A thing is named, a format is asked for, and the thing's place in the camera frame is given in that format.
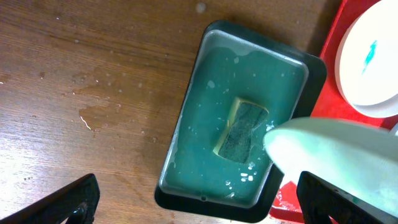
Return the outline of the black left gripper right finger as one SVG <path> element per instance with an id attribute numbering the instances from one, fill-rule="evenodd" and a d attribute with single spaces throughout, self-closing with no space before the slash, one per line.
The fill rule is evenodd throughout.
<path id="1" fill-rule="evenodd" d="M 300 174 L 296 193 L 305 223 L 389 222 L 388 213 L 307 171 Z"/>

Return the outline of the pale green plate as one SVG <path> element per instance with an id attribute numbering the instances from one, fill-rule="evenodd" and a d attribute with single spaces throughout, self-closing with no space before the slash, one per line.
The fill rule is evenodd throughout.
<path id="1" fill-rule="evenodd" d="M 321 118 L 296 118 L 267 132 L 264 150 L 297 184 L 308 171 L 397 216 L 397 136 L 385 129 Z"/>

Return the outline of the yellow green sponge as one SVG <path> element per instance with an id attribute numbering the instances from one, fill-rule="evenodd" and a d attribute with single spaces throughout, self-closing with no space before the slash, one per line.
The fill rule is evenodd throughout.
<path id="1" fill-rule="evenodd" d="M 213 152 L 239 164 L 247 163 L 254 146 L 253 132 L 265 121 L 268 109 L 251 101 L 235 98 L 227 124 Z"/>

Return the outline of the white plate with green stain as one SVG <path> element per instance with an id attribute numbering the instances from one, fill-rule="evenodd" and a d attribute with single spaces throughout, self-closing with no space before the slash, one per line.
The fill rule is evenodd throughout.
<path id="1" fill-rule="evenodd" d="M 344 34 L 335 59 L 344 100 L 371 118 L 397 115 L 397 0 L 382 0 Z"/>

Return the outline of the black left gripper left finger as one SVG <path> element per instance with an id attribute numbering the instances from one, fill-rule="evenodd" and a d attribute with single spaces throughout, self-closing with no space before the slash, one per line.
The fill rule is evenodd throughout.
<path id="1" fill-rule="evenodd" d="M 18 223 L 92 224 L 100 200 L 100 188 L 94 174 L 86 174 L 54 193 L 1 220 Z"/>

